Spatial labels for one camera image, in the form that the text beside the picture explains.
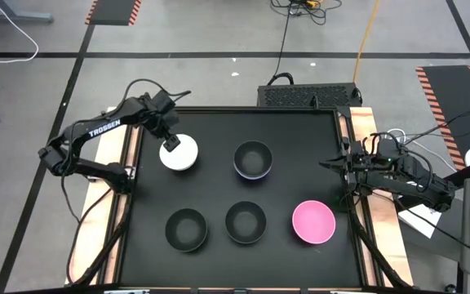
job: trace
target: black bowl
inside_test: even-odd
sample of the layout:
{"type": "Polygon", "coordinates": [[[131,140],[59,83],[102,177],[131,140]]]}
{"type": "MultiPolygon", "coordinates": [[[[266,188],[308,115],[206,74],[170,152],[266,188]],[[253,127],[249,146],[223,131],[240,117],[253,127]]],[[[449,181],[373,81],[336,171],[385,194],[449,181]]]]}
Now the black bowl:
{"type": "Polygon", "coordinates": [[[185,208],[175,212],[166,223],[166,240],[181,252],[192,252],[206,240],[208,225],[198,211],[185,208]]]}
{"type": "Polygon", "coordinates": [[[240,244],[259,241],[266,230],[266,215],[260,206],[248,201],[236,203],[226,214],[229,237],[240,244]]]}
{"type": "Polygon", "coordinates": [[[233,165],[239,175],[248,180],[258,180],[268,174],[273,155],[268,146],[258,141],[247,141],[238,146],[233,165]]]}

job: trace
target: gray floor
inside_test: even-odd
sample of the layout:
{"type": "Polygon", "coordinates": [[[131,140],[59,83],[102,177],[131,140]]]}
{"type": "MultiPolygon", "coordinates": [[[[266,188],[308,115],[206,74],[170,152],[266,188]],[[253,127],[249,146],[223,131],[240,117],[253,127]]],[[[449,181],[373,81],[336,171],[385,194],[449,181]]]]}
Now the gray floor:
{"type": "MultiPolygon", "coordinates": [[[[91,0],[8,2],[54,15],[53,24],[22,25],[41,52],[79,50],[91,0]]],[[[345,1],[328,12],[324,27],[309,19],[291,19],[285,51],[356,52],[372,5],[372,0],[345,1]]],[[[470,1],[456,5],[470,33],[470,1]]],[[[133,27],[97,27],[88,51],[278,51],[285,21],[269,9],[268,0],[145,1],[133,27]]],[[[32,50],[9,24],[0,24],[0,52],[32,50]]],[[[443,0],[382,1],[366,51],[468,53],[443,0]]],[[[292,73],[298,83],[348,82],[354,61],[290,58],[282,61],[281,69],[292,73]]],[[[0,65],[0,269],[38,167],[37,150],[46,143],[73,64],[74,59],[41,58],[0,65]]],[[[255,105],[257,86],[269,80],[276,64],[273,58],[86,59],[63,124],[116,105],[129,81],[140,77],[152,78],[169,91],[192,90],[180,105],[255,105]]],[[[418,132],[436,125],[415,75],[416,66],[426,65],[470,65],[470,60],[362,61],[358,86],[365,105],[374,109],[379,130],[399,127],[418,132]]],[[[156,89],[138,84],[131,94],[145,91],[156,89]]],[[[419,142],[450,161],[439,137],[419,142]]],[[[97,143],[85,145],[83,155],[93,158],[97,143]]],[[[429,159],[439,175],[450,173],[439,159],[432,155],[429,159]]],[[[67,187],[74,208],[81,211],[87,183],[72,176],[67,187]]],[[[62,286],[74,229],[59,179],[47,174],[7,291],[62,286]]],[[[409,243],[406,250],[417,286],[441,290],[455,281],[453,261],[409,243]]]]}

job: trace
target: wooden frame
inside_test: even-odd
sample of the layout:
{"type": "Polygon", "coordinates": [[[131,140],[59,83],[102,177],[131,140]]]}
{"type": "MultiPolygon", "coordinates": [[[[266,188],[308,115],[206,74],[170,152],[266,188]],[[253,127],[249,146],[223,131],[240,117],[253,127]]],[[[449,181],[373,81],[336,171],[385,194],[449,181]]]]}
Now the wooden frame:
{"type": "MultiPolygon", "coordinates": [[[[369,137],[370,133],[376,132],[375,120],[371,108],[351,108],[352,124],[355,137],[357,140],[369,137]]],[[[343,136],[347,135],[347,126],[345,119],[340,118],[340,129],[343,136]]],[[[128,145],[126,155],[126,165],[133,166],[135,160],[135,150],[138,144],[137,140],[139,129],[132,129],[131,142],[128,145]]],[[[98,163],[119,162],[122,154],[123,142],[126,136],[126,127],[119,127],[113,131],[109,131],[100,137],[99,147],[95,161],[98,163]]],[[[83,213],[86,209],[109,187],[102,181],[90,183],[86,193],[86,200],[83,213]]],[[[391,194],[376,190],[378,194],[391,197],[391,194]]],[[[122,195],[119,200],[116,224],[121,218],[122,209],[124,208],[125,196],[122,195]]],[[[81,226],[78,236],[78,242],[74,249],[73,258],[70,262],[70,272],[73,279],[80,277],[87,266],[94,260],[95,256],[104,244],[104,237],[108,227],[109,214],[112,207],[113,194],[110,193],[94,210],[88,215],[81,226]]],[[[375,240],[379,250],[382,252],[389,264],[398,272],[400,277],[408,284],[413,284],[409,263],[407,261],[406,249],[404,247],[401,236],[400,225],[398,224],[397,211],[394,204],[382,197],[368,198],[370,215],[375,232],[375,240]]],[[[361,205],[357,205],[357,213],[363,222],[363,210],[361,205]]],[[[374,266],[371,255],[366,246],[362,244],[364,263],[366,266],[367,283],[371,286],[376,285],[374,266]]],[[[106,272],[104,275],[105,283],[112,283],[114,270],[118,261],[118,244],[116,243],[110,252],[106,272]]],[[[384,284],[389,287],[390,283],[382,277],[384,284]]]]}

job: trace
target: white cable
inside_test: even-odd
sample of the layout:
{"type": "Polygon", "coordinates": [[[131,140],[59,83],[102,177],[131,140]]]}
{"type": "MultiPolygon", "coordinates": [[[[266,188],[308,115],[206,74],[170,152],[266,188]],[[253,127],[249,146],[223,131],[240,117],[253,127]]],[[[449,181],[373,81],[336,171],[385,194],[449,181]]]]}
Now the white cable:
{"type": "Polygon", "coordinates": [[[34,59],[35,56],[39,53],[39,45],[27,33],[25,33],[20,27],[18,27],[16,24],[14,24],[14,22],[10,19],[10,17],[7,16],[5,11],[3,11],[3,9],[1,9],[1,7],[0,7],[0,12],[7,18],[8,21],[10,21],[10,23],[17,30],[19,30],[26,38],[28,38],[30,41],[32,41],[32,43],[36,47],[36,51],[34,52],[34,54],[32,56],[30,56],[29,58],[27,58],[27,59],[22,59],[22,60],[0,60],[0,64],[9,64],[9,63],[14,63],[14,62],[26,62],[26,61],[31,61],[32,59],[34,59]]]}
{"type": "MultiPolygon", "coordinates": [[[[406,136],[406,132],[402,129],[399,129],[399,128],[393,128],[391,130],[388,131],[388,133],[391,133],[392,131],[399,131],[401,134],[402,134],[402,144],[405,144],[406,140],[407,140],[407,136],[406,136]]],[[[438,157],[439,159],[442,160],[442,162],[444,162],[447,167],[449,167],[450,169],[452,169],[454,172],[456,172],[456,168],[452,167],[442,156],[440,156],[439,154],[437,154],[436,152],[433,152],[431,151],[430,149],[428,149],[427,147],[425,147],[424,145],[421,145],[419,142],[417,141],[412,141],[411,143],[415,143],[417,144],[418,146],[420,146],[422,149],[426,150],[427,152],[429,152],[430,154],[438,157]]]]}

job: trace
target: black tabletop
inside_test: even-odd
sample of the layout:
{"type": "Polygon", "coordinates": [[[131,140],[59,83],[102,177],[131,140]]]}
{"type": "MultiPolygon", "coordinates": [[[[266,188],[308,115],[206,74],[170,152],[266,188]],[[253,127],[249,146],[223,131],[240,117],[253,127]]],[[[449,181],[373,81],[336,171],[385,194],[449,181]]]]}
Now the black tabletop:
{"type": "Polygon", "coordinates": [[[176,133],[198,144],[197,162],[187,171],[165,168],[161,141],[143,136],[131,223],[120,283],[139,287],[359,287],[359,269],[346,213],[336,212],[342,179],[318,165],[339,151],[335,113],[181,113],[176,133]],[[270,173],[259,181],[242,179],[233,168],[235,149],[260,140],[273,152],[270,173]],[[334,236],[308,245],[295,235],[291,214],[315,199],[332,208],[334,236]],[[255,244],[229,238],[224,218],[240,201],[264,210],[267,228],[255,244]],[[199,211],[209,225],[202,247],[182,253],[165,239],[170,215],[199,211]]]}

